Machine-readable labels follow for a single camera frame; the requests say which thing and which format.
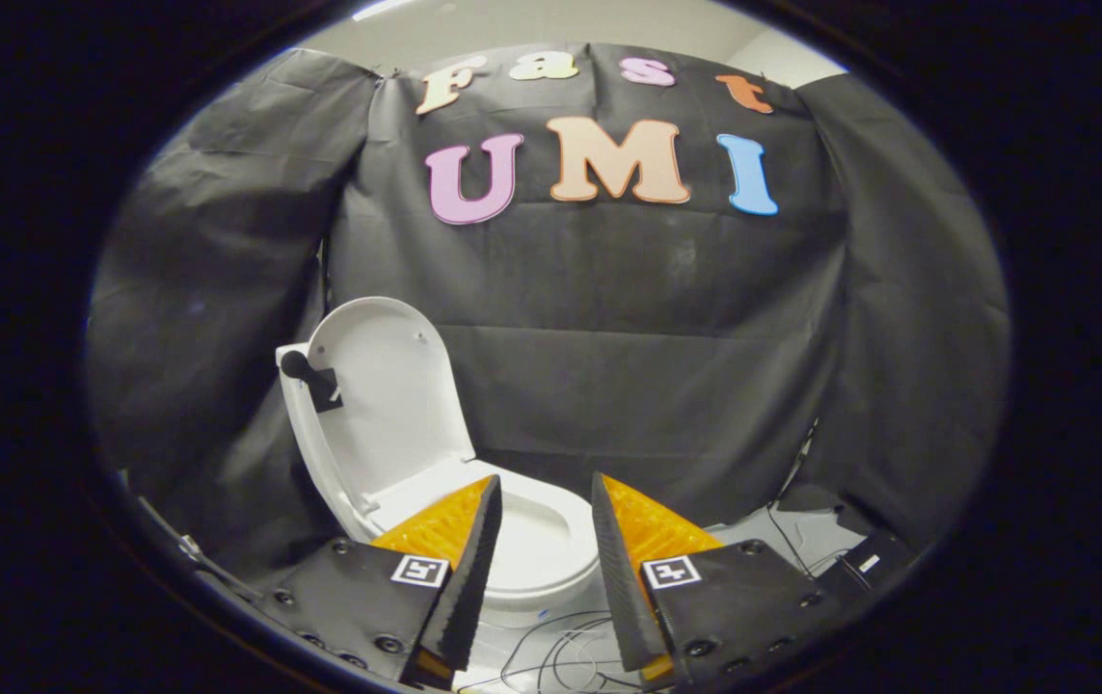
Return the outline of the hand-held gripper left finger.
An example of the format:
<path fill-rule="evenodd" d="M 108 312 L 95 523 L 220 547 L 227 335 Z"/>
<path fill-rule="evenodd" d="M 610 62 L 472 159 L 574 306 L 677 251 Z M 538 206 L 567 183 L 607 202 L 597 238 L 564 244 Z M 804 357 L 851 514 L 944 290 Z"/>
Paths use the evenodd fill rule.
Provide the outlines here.
<path fill-rule="evenodd" d="M 469 666 L 501 525 L 503 487 L 489 475 L 371 542 L 329 540 L 256 610 L 379 680 L 449 684 Z"/>

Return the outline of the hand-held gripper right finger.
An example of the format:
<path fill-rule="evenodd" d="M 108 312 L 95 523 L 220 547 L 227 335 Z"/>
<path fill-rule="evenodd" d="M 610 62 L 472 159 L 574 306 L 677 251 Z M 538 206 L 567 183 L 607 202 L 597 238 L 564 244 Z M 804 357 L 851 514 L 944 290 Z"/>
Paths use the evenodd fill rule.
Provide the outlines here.
<path fill-rule="evenodd" d="M 646 688 L 770 688 L 849 614 L 766 541 L 719 541 L 596 474 L 593 525 L 622 663 Z"/>

